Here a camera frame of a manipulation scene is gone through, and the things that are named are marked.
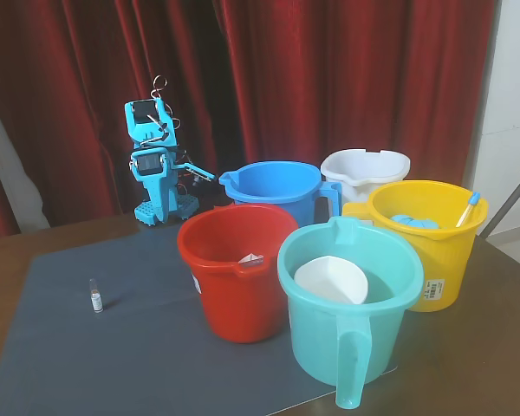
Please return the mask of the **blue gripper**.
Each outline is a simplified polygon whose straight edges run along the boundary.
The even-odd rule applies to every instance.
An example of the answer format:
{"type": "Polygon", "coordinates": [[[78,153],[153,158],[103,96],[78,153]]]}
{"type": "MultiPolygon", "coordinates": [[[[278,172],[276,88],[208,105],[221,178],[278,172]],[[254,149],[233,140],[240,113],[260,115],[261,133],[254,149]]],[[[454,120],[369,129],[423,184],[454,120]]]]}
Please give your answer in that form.
{"type": "Polygon", "coordinates": [[[206,170],[199,168],[189,162],[185,163],[175,163],[173,161],[169,162],[169,174],[168,178],[171,182],[178,182],[179,181],[179,175],[182,172],[188,172],[192,175],[195,175],[196,177],[199,177],[201,179],[207,180],[207,181],[213,181],[217,179],[217,176],[207,172],[206,170]]]}

